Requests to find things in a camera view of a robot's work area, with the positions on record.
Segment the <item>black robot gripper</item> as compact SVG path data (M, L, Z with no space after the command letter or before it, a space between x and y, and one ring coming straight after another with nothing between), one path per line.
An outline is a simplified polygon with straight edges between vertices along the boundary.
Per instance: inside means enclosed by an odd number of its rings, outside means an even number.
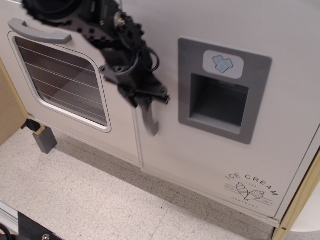
M138 54L128 65L105 64L99 71L106 81L117 85L119 93L135 108L150 108L153 100L165 104L170 101L167 88L147 70Z

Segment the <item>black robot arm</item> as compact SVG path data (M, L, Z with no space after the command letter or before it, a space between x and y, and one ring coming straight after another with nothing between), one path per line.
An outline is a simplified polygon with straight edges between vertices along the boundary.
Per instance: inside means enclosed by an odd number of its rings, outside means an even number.
M28 15L44 25L81 34L105 59L99 70L134 107L167 104L167 88L154 76L160 63L143 39L142 25L115 0L24 0Z

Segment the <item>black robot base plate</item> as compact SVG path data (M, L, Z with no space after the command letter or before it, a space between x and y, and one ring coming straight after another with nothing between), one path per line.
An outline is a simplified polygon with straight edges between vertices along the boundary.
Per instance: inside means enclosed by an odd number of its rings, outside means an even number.
M21 212L18 212L18 234L29 240L63 239Z

